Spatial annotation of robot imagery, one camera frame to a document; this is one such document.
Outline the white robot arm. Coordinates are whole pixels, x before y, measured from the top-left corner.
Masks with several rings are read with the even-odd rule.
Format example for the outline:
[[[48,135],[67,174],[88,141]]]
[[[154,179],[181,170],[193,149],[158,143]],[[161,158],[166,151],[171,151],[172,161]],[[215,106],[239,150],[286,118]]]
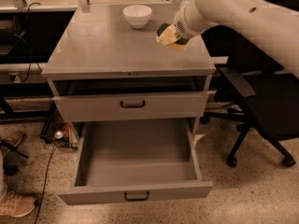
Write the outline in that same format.
[[[192,0],[156,39],[170,46],[217,25],[243,35],[299,77],[299,12],[264,0]]]

